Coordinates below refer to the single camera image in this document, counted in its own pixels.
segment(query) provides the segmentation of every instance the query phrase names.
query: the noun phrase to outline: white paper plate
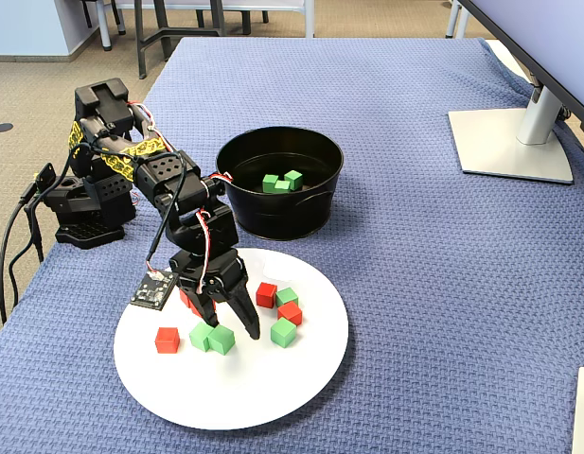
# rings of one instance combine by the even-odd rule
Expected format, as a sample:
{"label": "white paper plate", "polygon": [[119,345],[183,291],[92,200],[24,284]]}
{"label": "white paper plate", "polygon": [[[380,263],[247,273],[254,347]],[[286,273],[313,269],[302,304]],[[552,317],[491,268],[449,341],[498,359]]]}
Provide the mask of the white paper plate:
{"label": "white paper plate", "polygon": [[[162,311],[129,305],[115,332],[115,366],[123,385],[154,414],[191,428],[234,429],[268,423],[302,407],[331,380],[348,340],[345,305],[336,288],[311,265],[284,253],[239,249],[255,300],[260,282],[291,287],[303,322],[288,348],[271,341],[276,307],[257,307],[260,339],[252,340],[228,304],[216,305],[221,324],[235,332],[226,356],[190,344],[201,319],[175,289]],[[180,346],[159,355],[159,327],[175,326]]]}

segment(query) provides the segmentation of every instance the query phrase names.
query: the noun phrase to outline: silver monitor base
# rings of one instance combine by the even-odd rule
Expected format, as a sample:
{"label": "silver monitor base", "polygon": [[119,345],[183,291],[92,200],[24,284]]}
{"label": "silver monitor base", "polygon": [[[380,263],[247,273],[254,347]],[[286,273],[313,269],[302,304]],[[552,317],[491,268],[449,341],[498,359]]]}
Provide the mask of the silver monitor base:
{"label": "silver monitor base", "polygon": [[553,132],[542,145],[524,145],[517,133],[526,109],[450,112],[451,130],[466,173],[573,183],[567,156]]}

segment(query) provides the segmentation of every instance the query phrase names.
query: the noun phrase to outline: blue tablecloth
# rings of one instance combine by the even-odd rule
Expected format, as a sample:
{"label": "blue tablecloth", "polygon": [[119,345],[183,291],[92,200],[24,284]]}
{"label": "blue tablecloth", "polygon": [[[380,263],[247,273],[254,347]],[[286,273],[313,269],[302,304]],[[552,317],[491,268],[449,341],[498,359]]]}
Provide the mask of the blue tablecloth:
{"label": "blue tablecloth", "polygon": [[[334,283],[345,360],[307,405],[258,428],[200,431],[144,410],[113,361],[159,220],[142,200],[125,239],[56,245],[0,333],[0,452],[570,452],[584,150],[556,127],[572,186],[465,175],[447,116],[528,95],[478,40],[182,40],[146,102],[205,173],[229,139],[264,126],[310,128],[343,149],[319,233],[240,232],[239,246],[291,253]],[[164,241],[155,265],[173,253]],[[278,382],[273,371],[264,392]]]}

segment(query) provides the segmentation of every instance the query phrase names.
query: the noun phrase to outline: green cube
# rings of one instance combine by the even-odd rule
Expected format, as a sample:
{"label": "green cube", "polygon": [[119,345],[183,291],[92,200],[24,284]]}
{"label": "green cube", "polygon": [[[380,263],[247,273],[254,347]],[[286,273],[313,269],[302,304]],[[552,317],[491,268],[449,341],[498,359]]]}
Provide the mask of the green cube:
{"label": "green cube", "polygon": [[279,177],[276,175],[265,175],[262,180],[262,192],[274,194],[274,185],[278,182]]}
{"label": "green cube", "polygon": [[300,172],[291,170],[285,174],[284,178],[286,182],[290,182],[290,189],[292,191],[302,189],[302,174]]}
{"label": "green cube", "polygon": [[298,295],[295,294],[291,288],[283,288],[282,290],[278,291],[275,295],[276,306],[280,307],[285,305],[286,303],[292,302],[298,304]]}
{"label": "green cube", "polygon": [[207,340],[207,337],[213,330],[214,328],[207,323],[197,323],[197,326],[188,335],[190,337],[190,343],[201,351],[206,352],[209,350],[209,340]]}
{"label": "green cube", "polygon": [[287,348],[295,339],[295,331],[295,324],[281,317],[271,326],[271,341],[283,348]]}
{"label": "green cube", "polygon": [[290,182],[284,182],[283,180],[279,180],[274,184],[274,192],[275,194],[285,194],[290,192],[290,187],[292,184]]}
{"label": "green cube", "polygon": [[235,333],[219,324],[207,335],[209,348],[216,350],[221,355],[226,355],[235,345]]}

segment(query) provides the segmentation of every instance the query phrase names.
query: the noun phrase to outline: red cube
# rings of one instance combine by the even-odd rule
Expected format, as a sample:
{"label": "red cube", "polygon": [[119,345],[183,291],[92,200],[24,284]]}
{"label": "red cube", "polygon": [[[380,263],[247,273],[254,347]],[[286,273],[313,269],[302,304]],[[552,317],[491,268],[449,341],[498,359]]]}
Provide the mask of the red cube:
{"label": "red cube", "polygon": [[276,294],[276,286],[263,282],[256,292],[256,304],[261,307],[268,307],[272,309],[274,306],[274,295]]}
{"label": "red cube", "polygon": [[[180,288],[180,299],[182,300],[182,302],[185,304],[186,307],[188,307],[190,310],[192,310],[193,314],[195,314],[197,317],[201,317],[201,314],[199,313],[199,311],[197,310],[195,305],[193,305],[190,302],[190,298],[188,298],[186,296],[186,293],[184,293],[181,288]],[[216,302],[212,301],[212,303],[214,304],[214,310],[216,310]]]}
{"label": "red cube", "polygon": [[179,344],[178,328],[159,328],[155,338],[158,353],[176,353]]}
{"label": "red cube", "polygon": [[280,306],[276,311],[277,319],[281,317],[288,319],[296,326],[302,324],[302,309],[296,303],[289,302]]}

